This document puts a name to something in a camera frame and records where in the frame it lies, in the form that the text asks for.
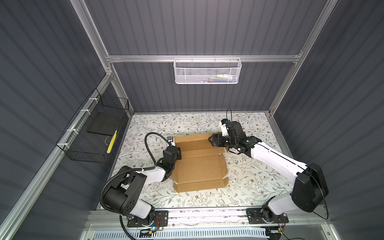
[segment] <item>wire mesh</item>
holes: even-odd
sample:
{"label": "wire mesh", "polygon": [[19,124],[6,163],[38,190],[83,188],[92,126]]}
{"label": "wire mesh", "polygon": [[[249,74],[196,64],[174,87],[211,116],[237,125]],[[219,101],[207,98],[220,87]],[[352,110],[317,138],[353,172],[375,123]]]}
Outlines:
{"label": "wire mesh", "polygon": [[120,130],[123,123],[128,121],[128,107],[128,99],[99,94],[88,109],[80,110],[83,112],[80,121],[74,129],[65,130],[70,131],[70,135],[65,143],[57,142],[57,146],[71,160],[108,163],[107,149],[112,137],[90,133],[87,130],[98,113],[107,113],[119,116],[119,122],[116,125],[117,135],[124,134]]}
{"label": "wire mesh", "polygon": [[236,84],[240,76],[239,58],[229,61],[190,61],[175,58],[177,84]]}

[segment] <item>flattened cardboard box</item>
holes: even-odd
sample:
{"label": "flattened cardboard box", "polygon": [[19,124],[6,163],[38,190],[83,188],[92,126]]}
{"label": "flattened cardboard box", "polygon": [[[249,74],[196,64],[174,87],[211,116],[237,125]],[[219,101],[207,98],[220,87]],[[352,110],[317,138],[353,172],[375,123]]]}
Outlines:
{"label": "flattened cardboard box", "polygon": [[212,147],[208,138],[213,133],[175,137],[175,145],[181,149],[172,172],[177,192],[215,189],[228,185],[228,173],[223,147]]}

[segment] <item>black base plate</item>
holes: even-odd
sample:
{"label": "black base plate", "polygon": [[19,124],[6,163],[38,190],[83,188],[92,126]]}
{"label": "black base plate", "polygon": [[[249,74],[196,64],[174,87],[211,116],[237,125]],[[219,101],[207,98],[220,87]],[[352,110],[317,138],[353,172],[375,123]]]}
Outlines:
{"label": "black base plate", "polygon": [[[262,210],[261,207],[246,209],[246,212],[250,211],[253,213],[251,216],[248,215],[249,224],[264,224],[264,223],[266,223],[262,219],[263,216],[260,214],[261,210]],[[288,223],[289,222],[287,215],[283,215],[283,219],[280,218],[280,220],[282,223]],[[281,223],[281,222],[279,220],[276,220],[273,223]]]}
{"label": "black base plate", "polygon": [[[166,227],[168,225],[168,211],[155,211],[155,217],[153,218],[154,221],[151,223],[150,227],[155,226],[157,227],[157,219],[159,219],[159,227]],[[127,227],[148,227],[144,226],[140,223],[141,219],[138,219],[136,216],[133,217],[131,220],[129,220],[128,217],[128,223]]]}

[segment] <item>black wire basket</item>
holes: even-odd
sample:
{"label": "black wire basket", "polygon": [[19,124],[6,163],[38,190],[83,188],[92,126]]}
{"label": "black wire basket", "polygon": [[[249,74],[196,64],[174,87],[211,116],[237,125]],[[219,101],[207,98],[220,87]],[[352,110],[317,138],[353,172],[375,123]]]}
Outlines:
{"label": "black wire basket", "polygon": [[[123,126],[129,120],[128,110],[128,99],[99,94],[88,109],[81,110],[84,114],[73,129],[68,129],[71,123],[68,124],[59,138],[60,140],[66,131],[70,131],[66,142],[58,141],[56,145],[71,160],[108,163],[109,159],[114,159],[118,154],[116,151],[112,152],[112,149],[118,147],[115,144],[118,136],[124,135]],[[99,122],[98,127],[109,125],[111,134],[95,132],[95,122],[106,116],[112,121]]]}

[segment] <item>striped wall panel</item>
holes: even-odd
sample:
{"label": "striped wall panel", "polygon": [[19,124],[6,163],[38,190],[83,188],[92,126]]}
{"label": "striped wall panel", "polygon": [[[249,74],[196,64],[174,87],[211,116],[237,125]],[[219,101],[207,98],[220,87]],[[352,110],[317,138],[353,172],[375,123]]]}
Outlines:
{"label": "striped wall panel", "polygon": [[135,112],[268,110],[292,63],[243,63],[238,84],[175,83],[172,63],[114,63]]}
{"label": "striped wall panel", "polygon": [[86,0],[110,55],[297,54],[324,0]]}
{"label": "striped wall panel", "polygon": [[[53,150],[73,114],[104,75],[99,58],[69,1],[0,1],[0,222]],[[96,207],[99,186],[83,184],[81,190],[77,189],[71,182],[76,178],[64,168],[88,178],[92,184],[101,184],[101,180],[96,181],[99,177],[92,179],[93,175],[105,177],[102,173],[108,170],[104,165],[68,161],[64,160],[59,166],[60,177],[49,182],[20,231],[33,232],[36,225],[50,221],[50,230],[62,234],[60,228],[63,226],[58,219],[67,218],[72,229],[65,230],[79,234],[78,229],[84,222],[78,222],[84,217],[81,220],[77,217],[84,214],[85,209]],[[46,204],[46,201],[53,201],[55,191],[73,198],[65,203],[67,208],[73,205],[84,210],[78,214],[67,211],[66,216],[62,215],[64,208],[57,209],[60,204],[55,207]],[[43,236],[46,230],[41,228],[38,233]]]}
{"label": "striped wall panel", "polygon": [[275,114],[293,156],[319,164],[342,239],[384,227],[384,1],[339,0]]}

